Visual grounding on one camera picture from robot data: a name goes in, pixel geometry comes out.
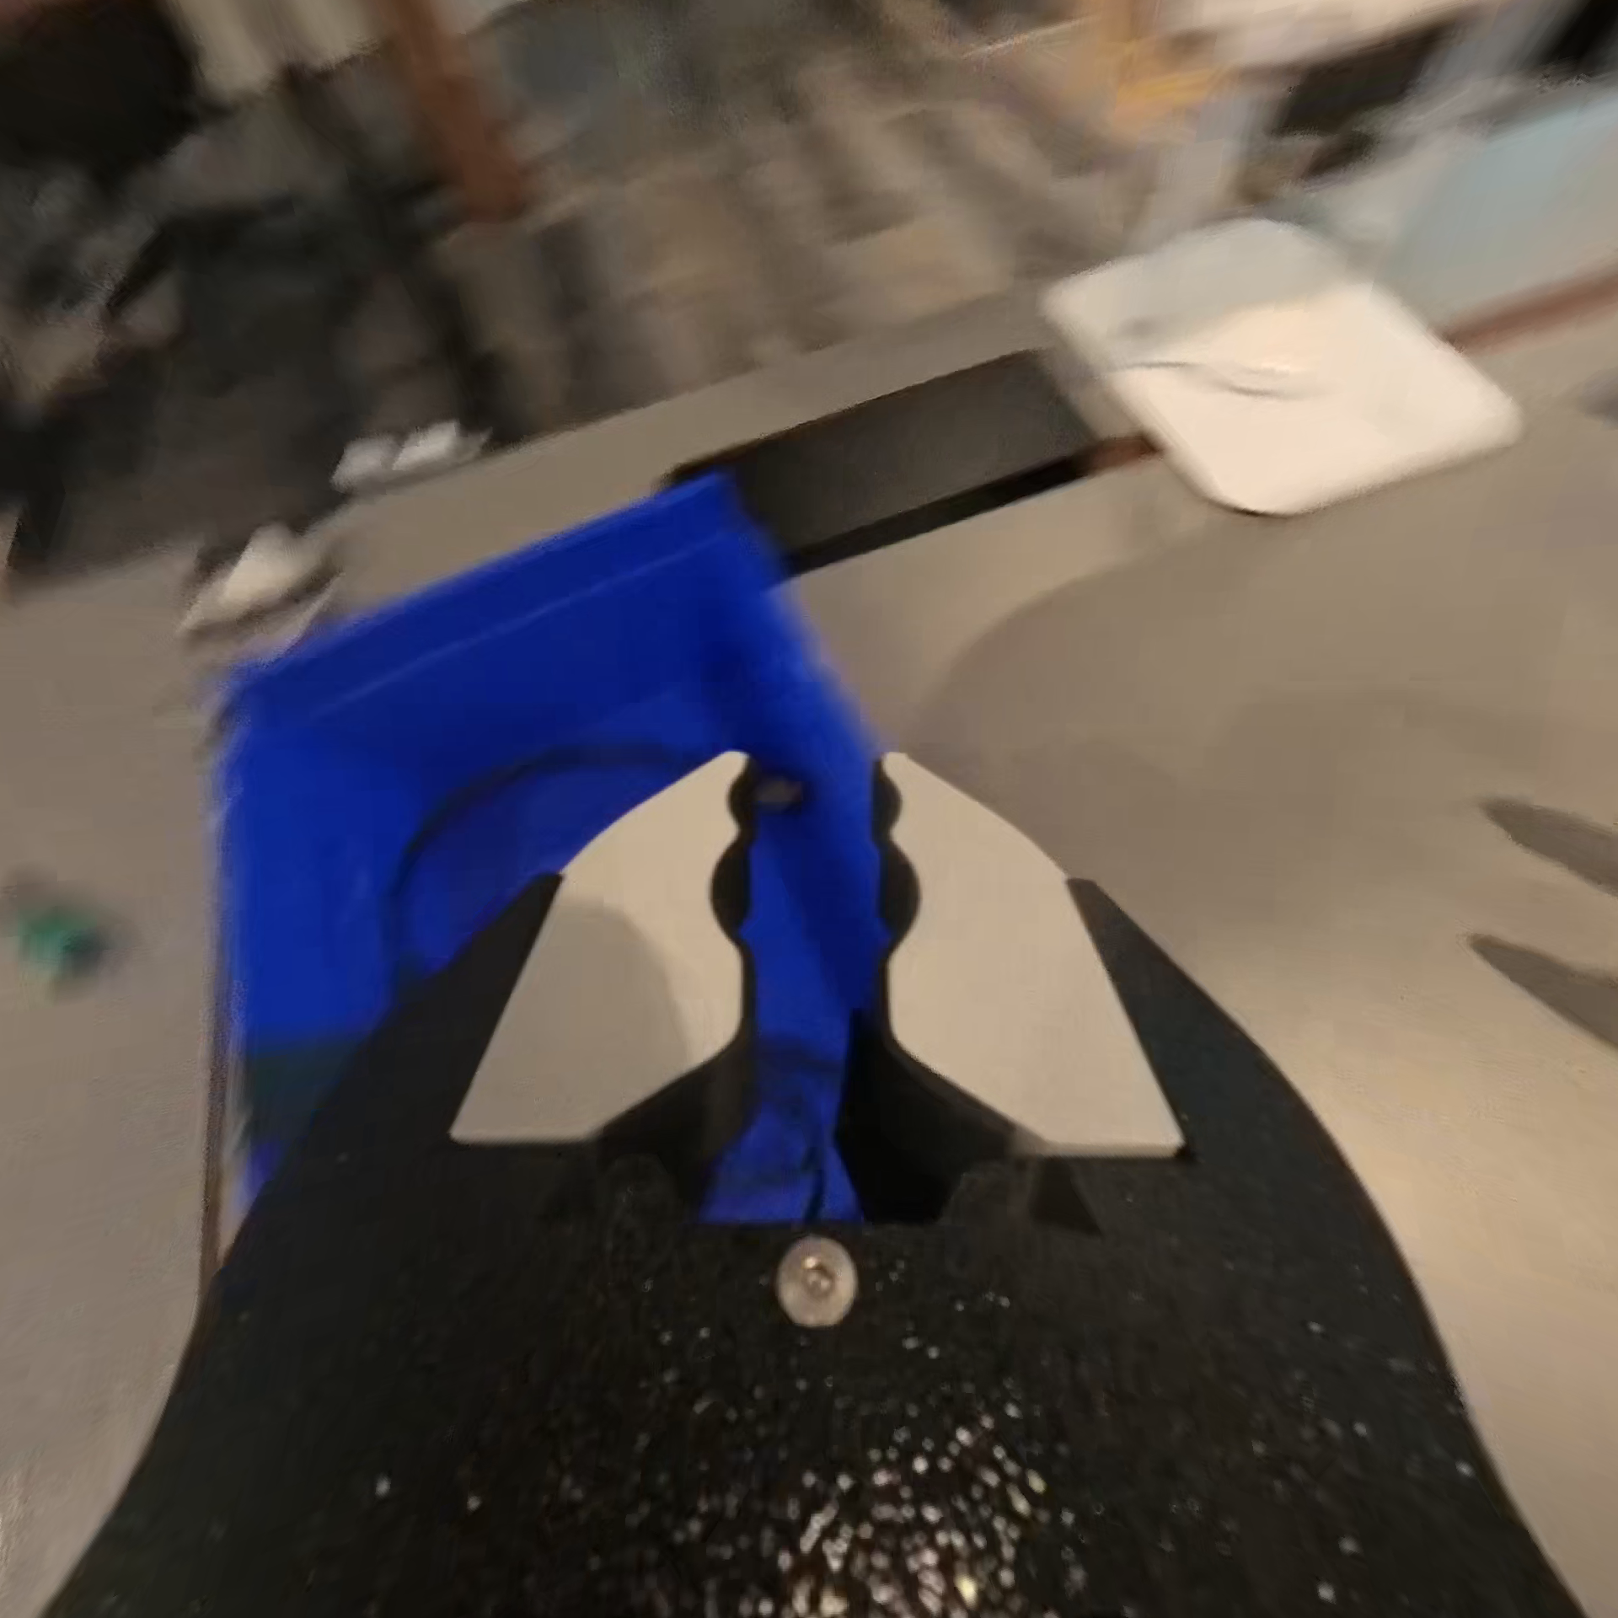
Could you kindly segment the black desk panel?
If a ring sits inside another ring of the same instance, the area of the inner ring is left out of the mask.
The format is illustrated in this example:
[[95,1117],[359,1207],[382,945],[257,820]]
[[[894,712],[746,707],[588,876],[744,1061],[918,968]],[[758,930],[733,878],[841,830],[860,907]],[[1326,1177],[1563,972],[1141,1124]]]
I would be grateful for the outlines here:
[[1118,468],[1133,443],[1018,350],[690,458],[663,485],[725,477],[804,576]]

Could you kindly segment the small green black object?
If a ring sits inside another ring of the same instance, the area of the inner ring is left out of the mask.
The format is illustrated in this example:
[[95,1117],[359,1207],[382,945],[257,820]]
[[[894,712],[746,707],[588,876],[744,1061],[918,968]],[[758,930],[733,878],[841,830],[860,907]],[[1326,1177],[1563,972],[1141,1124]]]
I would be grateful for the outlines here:
[[91,978],[112,955],[105,918],[58,882],[20,878],[6,884],[3,916],[20,963],[47,984]]

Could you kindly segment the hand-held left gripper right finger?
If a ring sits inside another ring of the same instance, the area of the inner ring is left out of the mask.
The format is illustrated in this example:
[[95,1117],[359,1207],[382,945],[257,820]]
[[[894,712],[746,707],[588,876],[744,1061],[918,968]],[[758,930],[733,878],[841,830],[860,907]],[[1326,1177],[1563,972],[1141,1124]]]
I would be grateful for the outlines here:
[[1174,1157],[1181,1123],[1066,870],[904,753],[881,759],[904,880],[883,1011],[898,1053],[1045,1157]]

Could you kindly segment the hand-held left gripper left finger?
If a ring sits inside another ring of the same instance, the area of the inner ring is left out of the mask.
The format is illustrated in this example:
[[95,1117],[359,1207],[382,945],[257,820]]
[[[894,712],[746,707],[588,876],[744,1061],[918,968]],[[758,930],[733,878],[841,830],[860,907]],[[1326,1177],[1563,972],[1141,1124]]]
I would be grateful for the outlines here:
[[459,1144],[600,1140],[742,1032],[740,924],[715,880],[744,851],[748,762],[727,751],[696,766],[567,861],[451,1126]]

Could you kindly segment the blue plastic bin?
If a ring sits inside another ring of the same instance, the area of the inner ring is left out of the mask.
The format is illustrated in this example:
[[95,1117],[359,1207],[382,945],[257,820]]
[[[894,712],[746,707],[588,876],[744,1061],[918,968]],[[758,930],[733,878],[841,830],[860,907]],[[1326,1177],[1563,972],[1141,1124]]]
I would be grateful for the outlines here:
[[659,789],[742,753],[758,1111],[711,1221],[862,1217],[837,1144],[885,930],[879,747],[735,487],[700,477],[317,633],[228,681],[216,764],[234,1203],[280,1171],[359,1044],[527,888]]

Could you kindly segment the instruction sign stand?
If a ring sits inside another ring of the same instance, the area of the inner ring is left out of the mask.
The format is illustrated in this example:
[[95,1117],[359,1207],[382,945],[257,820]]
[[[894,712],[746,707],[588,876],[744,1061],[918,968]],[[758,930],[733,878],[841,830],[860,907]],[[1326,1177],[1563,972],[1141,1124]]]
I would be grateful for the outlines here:
[[1203,497],[1291,518],[1503,452],[1524,410],[1326,238],[1243,215],[1041,292]]

